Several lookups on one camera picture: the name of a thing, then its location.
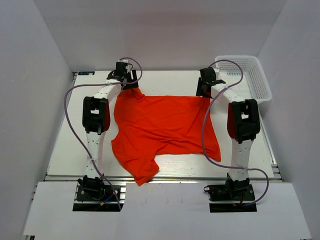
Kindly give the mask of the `orange t shirt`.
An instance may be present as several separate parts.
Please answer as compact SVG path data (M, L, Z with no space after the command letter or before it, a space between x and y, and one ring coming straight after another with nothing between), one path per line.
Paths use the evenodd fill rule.
M160 170L158 155L203 154L220 162L220 146L206 111L211 101L198 96L148 96L139 88L123 90L116 99L118 134L111 141L121 166L138 186Z

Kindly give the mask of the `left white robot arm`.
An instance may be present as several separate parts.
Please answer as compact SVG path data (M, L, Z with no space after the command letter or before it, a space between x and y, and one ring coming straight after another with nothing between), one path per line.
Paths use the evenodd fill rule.
M100 177L103 174L103 142L111 124L110 103L121 91L139 87L137 71L131 57L120 58L115 69L106 77L106 83L93 96L83 100L82 125L86 133L87 164L85 175L89 178Z

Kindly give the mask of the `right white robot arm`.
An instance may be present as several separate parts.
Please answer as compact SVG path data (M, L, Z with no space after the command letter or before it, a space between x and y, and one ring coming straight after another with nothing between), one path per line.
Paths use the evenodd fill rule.
M225 187L225 192L229 198L236 200L244 193L244 187L239 182L249 178L251 147L261 130L258 103L253 98L245 99L238 95L225 81L217 79L212 67L199 72L196 95L216 99L227 108L227 132L232 141L228 177L234 182Z

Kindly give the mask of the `blue label sticker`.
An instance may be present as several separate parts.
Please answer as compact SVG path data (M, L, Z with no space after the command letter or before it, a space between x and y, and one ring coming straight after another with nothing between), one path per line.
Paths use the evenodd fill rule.
M93 76L95 71L79 71L77 73L78 76Z

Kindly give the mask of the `white plastic mesh basket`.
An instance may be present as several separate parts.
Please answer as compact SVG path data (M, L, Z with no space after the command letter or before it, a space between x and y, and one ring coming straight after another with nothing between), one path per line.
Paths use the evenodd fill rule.
M250 55L220 55L215 58L218 78L227 85L238 82L243 73L242 81L232 90L245 99L255 99L259 104L272 99L272 93L260 64L255 56Z

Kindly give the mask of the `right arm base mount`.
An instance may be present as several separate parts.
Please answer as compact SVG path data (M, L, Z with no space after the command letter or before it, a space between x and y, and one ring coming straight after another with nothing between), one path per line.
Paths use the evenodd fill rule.
M250 179L234 181L228 179L224 184L211 184L203 188L209 195L210 213L254 213L255 194Z

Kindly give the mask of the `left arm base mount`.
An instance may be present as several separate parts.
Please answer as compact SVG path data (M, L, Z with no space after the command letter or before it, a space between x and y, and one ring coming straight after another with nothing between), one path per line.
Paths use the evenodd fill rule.
M83 176L77 180L74 212L120 212L124 205L120 185L110 186L100 177Z

